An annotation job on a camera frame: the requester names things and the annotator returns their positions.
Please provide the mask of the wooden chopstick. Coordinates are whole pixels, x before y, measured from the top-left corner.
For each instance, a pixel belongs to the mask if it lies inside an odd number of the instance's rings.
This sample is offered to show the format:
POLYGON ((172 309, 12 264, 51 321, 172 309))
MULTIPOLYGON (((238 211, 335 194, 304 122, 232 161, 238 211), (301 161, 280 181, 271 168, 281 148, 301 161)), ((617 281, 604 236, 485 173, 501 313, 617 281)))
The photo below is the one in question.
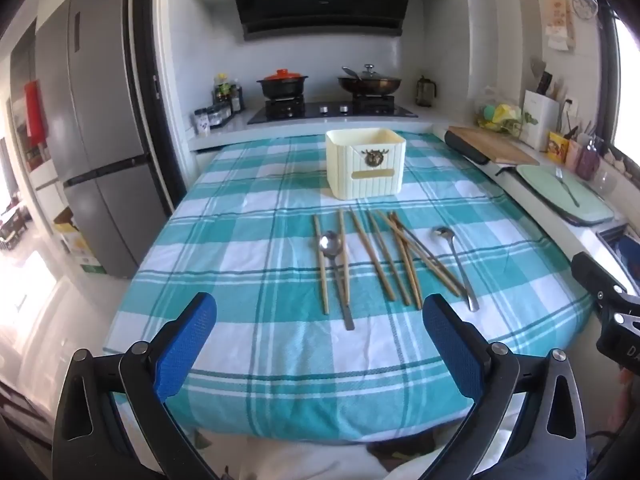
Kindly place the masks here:
POLYGON ((399 246, 401 258, 402 258, 402 261, 404 262, 404 266, 408 275, 408 280, 411 287, 414 303, 416 304, 416 308, 418 310, 421 310, 422 298, 421 298, 420 284, 418 281, 418 277, 416 276, 416 268, 414 267, 411 254, 409 252, 409 247, 407 243, 398 234, 396 234, 396 242, 399 246))
MULTIPOLYGON (((400 230, 396 214, 393 211, 387 214, 387 219, 393 223, 396 229, 400 230)), ((414 290, 416 288, 416 281, 414 280, 414 269, 412 266, 410 255, 408 253, 408 246, 397 232, 394 232, 394 237, 398 252, 400 253, 400 258, 402 260, 402 263, 404 264, 404 268, 408 276, 409 285, 411 287, 411 290, 414 290)))
POLYGON ((399 236, 407 243, 408 247, 411 248, 418 257, 425 263, 425 265, 437 276, 439 281, 445 285, 446 289, 450 290, 454 294, 454 296, 460 296, 460 289, 457 288, 454 281, 444 272, 444 268, 435 263, 435 261, 430 258, 426 252, 422 248, 420 248, 415 242, 410 240, 410 238, 401 230, 395 228, 392 222, 387 219, 387 217, 382 214, 381 211, 375 211, 375 214, 378 218, 382 219, 393 232, 397 232, 399 236))
POLYGON ((329 294, 328 294, 328 282, 326 281, 326 262, 324 261, 324 255, 320 247, 320 240, 321 240, 320 221, 315 214, 312 216, 312 223, 314 224, 314 238, 316 239, 316 246, 317 246, 316 248, 317 248, 317 257, 318 257, 318 265, 319 265, 319 273, 320 273, 322 311, 324 315, 329 315, 330 302, 329 302, 329 294))
POLYGON ((463 292, 463 287, 458 280, 439 261, 437 261, 436 258, 428 252, 400 222, 397 222, 397 226, 401 235, 404 237, 404 240, 408 242, 412 248, 416 248, 420 258, 430 269, 433 270, 433 272, 442 281, 442 284, 444 284, 450 292, 460 297, 463 292))
POLYGON ((371 223, 371 226, 373 228, 374 231, 374 235, 376 237, 376 241, 378 242, 378 246, 380 246, 382 253, 384 255, 384 258, 386 260, 386 262, 388 263, 388 265, 390 266, 390 270, 392 271, 394 280, 398 286, 398 289, 400 291, 400 296, 402 299, 402 303, 408 307, 408 305, 410 304, 410 297, 409 294, 407 292, 407 289, 405 288, 404 283, 401 281, 400 276, 397 272, 396 266, 395 266, 395 261, 392 257, 392 255, 390 254, 390 251, 387 248, 387 245, 385 243, 384 237, 380 231, 380 228, 378 227, 378 222, 376 222, 375 218, 374 218, 374 214, 372 214, 372 211, 368 211, 367 215, 369 217, 369 221, 371 223))
POLYGON ((345 218, 344 210, 341 208, 338 210, 338 227, 340 228, 340 241, 342 244, 342 260, 343 260, 343 282, 345 291, 346 306, 350 305, 350 285, 349 285, 349 261, 348 261, 348 249, 346 240, 345 218))
POLYGON ((396 297, 393 292, 392 286, 390 286, 390 282, 388 281, 388 279, 386 278, 386 275, 383 272, 381 263, 378 261, 378 257, 376 256, 376 253, 370 243, 367 233, 364 232, 364 229, 363 229, 362 223, 359 220, 359 217, 356 215, 356 212, 353 210, 350 210, 349 214, 352 217, 352 222, 354 222, 354 225, 358 232, 358 236, 361 240, 361 243, 363 244, 363 247, 369 256, 371 263, 374 266, 374 270, 376 272, 376 275, 378 276, 378 279, 380 280, 380 283, 384 289, 386 297, 390 301, 394 301, 396 297))

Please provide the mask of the steel spoon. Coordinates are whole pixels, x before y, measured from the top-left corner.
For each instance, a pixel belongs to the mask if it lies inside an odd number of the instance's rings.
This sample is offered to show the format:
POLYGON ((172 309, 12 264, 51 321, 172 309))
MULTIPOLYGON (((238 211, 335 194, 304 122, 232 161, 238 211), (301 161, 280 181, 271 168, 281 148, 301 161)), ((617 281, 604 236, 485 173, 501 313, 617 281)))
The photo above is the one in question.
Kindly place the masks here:
POLYGON ((337 265, 337 257, 343 252, 343 243, 341 237, 333 231, 326 231, 320 236, 319 247, 321 249, 322 255, 330 260, 331 268, 336 281, 338 298, 340 298, 340 306, 345 328, 346 330, 351 332, 355 329, 355 323, 352 319, 352 311, 350 310, 346 298, 346 288, 344 285, 344 280, 337 265))
POLYGON ((457 263, 457 267, 462 278, 462 284, 464 286, 466 295, 466 303, 468 304, 469 310, 471 312, 477 312, 478 310, 480 310, 480 304, 478 303, 477 296, 475 295, 471 282, 465 273, 464 267, 462 266, 462 262, 458 255, 456 245, 454 244, 454 231, 448 228, 448 226, 439 226, 435 229, 435 232, 448 243, 450 252, 454 256, 454 261, 457 263))

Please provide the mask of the light green tray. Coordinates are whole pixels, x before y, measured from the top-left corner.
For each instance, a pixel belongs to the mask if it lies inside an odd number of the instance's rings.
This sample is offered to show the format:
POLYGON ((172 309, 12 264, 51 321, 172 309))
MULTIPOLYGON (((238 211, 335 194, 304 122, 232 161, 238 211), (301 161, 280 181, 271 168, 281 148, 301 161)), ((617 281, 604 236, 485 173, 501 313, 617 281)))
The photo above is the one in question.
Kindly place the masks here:
POLYGON ((597 226, 615 217, 614 211, 591 188, 563 171, 566 183, 580 203, 580 207, 575 207, 555 179, 555 166, 518 165, 515 172, 551 209, 574 226, 597 226))

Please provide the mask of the purple soap bottle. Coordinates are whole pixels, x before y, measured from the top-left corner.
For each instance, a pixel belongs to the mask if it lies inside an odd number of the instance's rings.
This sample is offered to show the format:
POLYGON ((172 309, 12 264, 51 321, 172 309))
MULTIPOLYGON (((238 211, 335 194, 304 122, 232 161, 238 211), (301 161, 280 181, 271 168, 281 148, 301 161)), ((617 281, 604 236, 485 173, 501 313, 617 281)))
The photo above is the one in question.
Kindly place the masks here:
POLYGON ((593 136, 582 148, 582 154, 580 154, 576 167, 576 174, 582 180, 590 181, 598 170, 601 145, 602 140, 597 136, 593 136))

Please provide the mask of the steel fork on tray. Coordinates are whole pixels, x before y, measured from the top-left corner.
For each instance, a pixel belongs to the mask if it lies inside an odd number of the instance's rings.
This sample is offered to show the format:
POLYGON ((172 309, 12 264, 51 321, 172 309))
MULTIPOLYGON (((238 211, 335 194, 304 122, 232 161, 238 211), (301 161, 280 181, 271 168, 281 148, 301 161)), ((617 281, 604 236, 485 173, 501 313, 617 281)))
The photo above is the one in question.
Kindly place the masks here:
POLYGON ((562 188, 564 188, 564 191, 567 192, 568 196, 570 196, 570 199, 572 200, 572 202, 575 205, 575 207, 580 207, 580 203, 578 202, 578 200, 575 197, 574 193, 572 192, 572 190, 570 189, 570 187, 566 183, 566 181, 564 179, 563 171, 562 171, 562 169, 560 167, 555 167, 555 179, 559 181, 559 184, 562 186, 562 188))

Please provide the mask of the yellow snack packet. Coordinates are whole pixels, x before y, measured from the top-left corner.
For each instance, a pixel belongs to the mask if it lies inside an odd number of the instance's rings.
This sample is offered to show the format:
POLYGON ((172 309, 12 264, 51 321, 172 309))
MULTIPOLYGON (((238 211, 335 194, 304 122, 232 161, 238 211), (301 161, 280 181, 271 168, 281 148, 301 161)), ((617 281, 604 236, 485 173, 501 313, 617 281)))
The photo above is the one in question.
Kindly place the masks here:
POLYGON ((561 133, 550 131, 548 133, 548 144, 546 155, 548 159, 556 164, 563 165, 566 161, 570 140, 561 133))

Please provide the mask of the wooden cutting board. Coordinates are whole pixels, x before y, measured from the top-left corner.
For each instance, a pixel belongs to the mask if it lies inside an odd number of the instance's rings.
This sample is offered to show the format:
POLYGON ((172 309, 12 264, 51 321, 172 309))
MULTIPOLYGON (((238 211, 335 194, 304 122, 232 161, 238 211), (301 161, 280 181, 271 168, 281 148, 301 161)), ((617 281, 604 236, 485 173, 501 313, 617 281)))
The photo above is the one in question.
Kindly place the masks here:
POLYGON ((449 126, 447 130, 461 136, 497 165, 538 165, 536 158, 518 148, 504 134, 458 126, 449 126))

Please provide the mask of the white knife block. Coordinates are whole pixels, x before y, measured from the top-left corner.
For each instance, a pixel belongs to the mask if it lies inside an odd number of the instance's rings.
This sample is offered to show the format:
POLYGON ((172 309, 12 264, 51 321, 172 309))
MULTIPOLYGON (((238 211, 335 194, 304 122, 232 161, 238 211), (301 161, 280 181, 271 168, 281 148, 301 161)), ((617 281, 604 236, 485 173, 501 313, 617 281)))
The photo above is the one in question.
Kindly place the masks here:
POLYGON ((559 112, 558 102, 527 90, 523 101, 520 140, 537 152, 547 151, 549 133, 555 130, 559 112))

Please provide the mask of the teal white plaid tablecloth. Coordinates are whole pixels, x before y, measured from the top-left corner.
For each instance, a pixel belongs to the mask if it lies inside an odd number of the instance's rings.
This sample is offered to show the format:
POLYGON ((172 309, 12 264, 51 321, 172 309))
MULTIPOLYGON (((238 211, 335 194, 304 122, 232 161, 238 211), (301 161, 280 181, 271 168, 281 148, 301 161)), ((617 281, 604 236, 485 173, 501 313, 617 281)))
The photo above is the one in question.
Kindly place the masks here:
POLYGON ((341 202, 322 136, 221 150, 144 258, 104 342, 148 340, 200 292, 216 325, 169 408, 186 429, 311 441, 375 441, 463 415, 417 296, 447 295, 423 263, 415 285, 382 214, 447 268, 480 307, 448 295, 488 340, 544 356, 585 326, 591 300, 550 237, 442 141, 406 135, 392 196, 341 202))

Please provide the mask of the black mat under board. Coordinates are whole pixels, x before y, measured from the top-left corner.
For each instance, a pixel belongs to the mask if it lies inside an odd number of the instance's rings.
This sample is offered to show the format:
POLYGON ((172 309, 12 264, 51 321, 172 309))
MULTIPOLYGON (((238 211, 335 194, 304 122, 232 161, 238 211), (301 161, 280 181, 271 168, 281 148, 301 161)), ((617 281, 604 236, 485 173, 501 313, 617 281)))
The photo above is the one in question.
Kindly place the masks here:
POLYGON ((450 130, 446 131, 444 142, 448 148, 451 148, 478 166, 487 165, 489 162, 489 158, 486 155, 450 130))

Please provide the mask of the plastic bag with produce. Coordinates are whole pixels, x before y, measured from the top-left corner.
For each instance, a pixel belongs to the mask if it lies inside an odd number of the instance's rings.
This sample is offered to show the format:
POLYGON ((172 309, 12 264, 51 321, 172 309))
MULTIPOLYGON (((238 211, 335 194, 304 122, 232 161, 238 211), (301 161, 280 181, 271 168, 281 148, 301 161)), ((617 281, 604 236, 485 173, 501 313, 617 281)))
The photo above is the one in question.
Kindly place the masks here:
POLYGON ((494 87, 485 87, 475 99, 474 106, 477 125, 489 131, 517 138, 526 125, 539 124, 532 114, 524 112, 494 87))

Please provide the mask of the dark glass french press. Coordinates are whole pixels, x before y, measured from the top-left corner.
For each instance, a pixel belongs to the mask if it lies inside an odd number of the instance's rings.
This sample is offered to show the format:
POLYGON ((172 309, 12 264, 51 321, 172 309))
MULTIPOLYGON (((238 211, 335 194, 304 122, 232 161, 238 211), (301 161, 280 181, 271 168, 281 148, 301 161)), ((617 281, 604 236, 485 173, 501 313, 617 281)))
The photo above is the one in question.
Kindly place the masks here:
POLYGON ((430 78, 421 76, 416 83, 416 105, 432 107, 437 99, 437 84, 430 78))

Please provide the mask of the cream utensil holder box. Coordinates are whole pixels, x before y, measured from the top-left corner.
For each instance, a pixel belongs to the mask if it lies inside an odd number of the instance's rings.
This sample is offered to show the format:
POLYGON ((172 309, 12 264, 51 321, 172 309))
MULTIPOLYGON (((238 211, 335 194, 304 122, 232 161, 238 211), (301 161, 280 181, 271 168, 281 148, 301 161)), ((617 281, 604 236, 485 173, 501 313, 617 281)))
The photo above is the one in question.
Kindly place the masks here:
POLYGON ((338 200, 396 195, 404 180, 406 140, 386 128, 326 133, 326 176, 338 200))

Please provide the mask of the red fire extinguisher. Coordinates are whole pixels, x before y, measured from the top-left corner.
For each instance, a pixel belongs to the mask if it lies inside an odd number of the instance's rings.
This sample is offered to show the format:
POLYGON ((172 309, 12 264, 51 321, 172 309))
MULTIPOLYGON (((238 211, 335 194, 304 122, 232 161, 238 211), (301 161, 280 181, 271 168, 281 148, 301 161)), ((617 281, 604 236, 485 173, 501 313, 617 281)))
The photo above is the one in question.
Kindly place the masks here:
POLYGON ((43 118, 38 81, 24 85, 26 122, 29 144, 32 148, 46 142, 46 123, 43 118))

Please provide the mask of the white spice jar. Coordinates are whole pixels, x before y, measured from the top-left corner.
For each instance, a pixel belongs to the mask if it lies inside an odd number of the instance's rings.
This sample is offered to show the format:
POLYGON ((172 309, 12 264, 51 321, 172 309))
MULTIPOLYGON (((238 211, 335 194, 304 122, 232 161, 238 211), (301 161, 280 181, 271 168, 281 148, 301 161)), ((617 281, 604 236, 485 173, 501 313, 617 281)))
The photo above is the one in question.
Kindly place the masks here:
POLYGON ((206 110, 206 108, 199 108, 194 112, 194 122, 196 133, 199 136, 209 134, 208 110, 206 110))

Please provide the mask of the spice jar rack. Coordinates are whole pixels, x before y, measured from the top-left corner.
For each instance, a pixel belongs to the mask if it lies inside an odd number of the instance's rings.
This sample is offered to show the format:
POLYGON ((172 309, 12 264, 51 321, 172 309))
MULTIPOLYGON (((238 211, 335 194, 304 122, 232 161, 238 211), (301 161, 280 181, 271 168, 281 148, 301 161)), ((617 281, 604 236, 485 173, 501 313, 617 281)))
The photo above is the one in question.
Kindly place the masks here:
POLYGON ((204 108, 208 110, 209 128, 223 126, 232 116, 232 108, 228 102, 217 102, 204 108))

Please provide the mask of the wok with glass lid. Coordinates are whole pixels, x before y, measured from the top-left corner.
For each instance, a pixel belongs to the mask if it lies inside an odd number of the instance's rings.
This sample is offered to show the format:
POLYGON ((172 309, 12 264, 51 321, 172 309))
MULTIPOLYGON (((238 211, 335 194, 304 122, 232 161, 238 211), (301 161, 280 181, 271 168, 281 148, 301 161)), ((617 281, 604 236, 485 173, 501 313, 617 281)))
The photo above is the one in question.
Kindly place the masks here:
POLYGON ((353 96, 390 96, 401 85, 400 78, 379 74, 373 64, 366 64, 361 72, 346 66, 342 67, 342 71, 344 76, 338 77, 338 83, 353 96))

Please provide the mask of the sauce bottles group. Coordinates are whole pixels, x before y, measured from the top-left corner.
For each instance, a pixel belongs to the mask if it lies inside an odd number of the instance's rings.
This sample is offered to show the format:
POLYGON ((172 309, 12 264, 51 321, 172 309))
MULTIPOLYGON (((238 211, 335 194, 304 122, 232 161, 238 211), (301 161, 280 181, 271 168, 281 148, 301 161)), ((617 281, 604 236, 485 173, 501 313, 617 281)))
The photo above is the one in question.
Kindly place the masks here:
POLYGON ((245 110, 243 88, 239 81, 231 80, 225 73, 219 73, 215 76, 214 103, 227 103, 231 107, 233 114, 241 113, 245 110))

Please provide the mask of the grey double-door refrigerator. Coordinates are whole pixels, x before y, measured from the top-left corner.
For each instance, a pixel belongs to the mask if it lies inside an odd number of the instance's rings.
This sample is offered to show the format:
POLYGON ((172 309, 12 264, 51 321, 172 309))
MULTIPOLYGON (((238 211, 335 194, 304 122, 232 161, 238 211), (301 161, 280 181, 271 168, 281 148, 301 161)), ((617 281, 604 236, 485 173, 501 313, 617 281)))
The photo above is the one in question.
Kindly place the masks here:
POLYGON ((132 278, 186 188, 167 125, 152 0, 63 0, 35 36, 53 165, 108 274, 132 278))

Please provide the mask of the black gas stove top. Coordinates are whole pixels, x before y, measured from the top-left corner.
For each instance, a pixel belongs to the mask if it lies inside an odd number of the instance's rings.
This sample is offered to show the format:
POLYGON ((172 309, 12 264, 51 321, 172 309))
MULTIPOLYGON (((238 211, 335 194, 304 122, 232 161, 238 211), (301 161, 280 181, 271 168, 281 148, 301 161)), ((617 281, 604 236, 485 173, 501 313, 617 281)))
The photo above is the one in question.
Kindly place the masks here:
POLYGON ((395 103, 393 96, 356 96, 350 101, 306 102, 303 98, 274 100, 250 118, 250 125, 294 119, 346 117, 417 118, 411 110, 395 103))

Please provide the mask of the black clay pot red lid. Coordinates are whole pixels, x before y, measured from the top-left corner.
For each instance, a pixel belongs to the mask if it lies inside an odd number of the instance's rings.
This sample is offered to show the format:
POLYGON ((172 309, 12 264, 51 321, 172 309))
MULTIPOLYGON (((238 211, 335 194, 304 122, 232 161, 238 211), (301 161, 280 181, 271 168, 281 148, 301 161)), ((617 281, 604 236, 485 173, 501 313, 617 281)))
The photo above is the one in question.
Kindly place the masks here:
POLYGON ((296 99, 304 94, 307 76, 279 68, 274 74, 258 80, 267 100, 296 99))

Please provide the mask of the black range hood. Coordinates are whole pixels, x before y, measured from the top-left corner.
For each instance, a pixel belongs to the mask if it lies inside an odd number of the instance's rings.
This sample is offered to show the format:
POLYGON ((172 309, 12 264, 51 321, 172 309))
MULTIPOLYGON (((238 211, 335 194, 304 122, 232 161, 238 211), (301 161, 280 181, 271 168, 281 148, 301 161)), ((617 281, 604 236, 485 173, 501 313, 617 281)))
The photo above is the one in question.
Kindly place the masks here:
POLYGON ((234 0, 245 39, 307 32, 399 36, 409 0, 234 0))

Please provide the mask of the wall calendar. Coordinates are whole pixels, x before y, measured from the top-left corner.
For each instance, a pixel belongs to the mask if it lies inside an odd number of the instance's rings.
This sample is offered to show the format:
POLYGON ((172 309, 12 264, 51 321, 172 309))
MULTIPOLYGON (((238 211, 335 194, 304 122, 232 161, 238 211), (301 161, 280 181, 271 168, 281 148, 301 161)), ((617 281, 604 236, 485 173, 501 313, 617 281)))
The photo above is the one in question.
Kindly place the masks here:
POLYGON ((568 0, 544 0, 544 34, 551 49, 574 50, 575 29, 568 0))

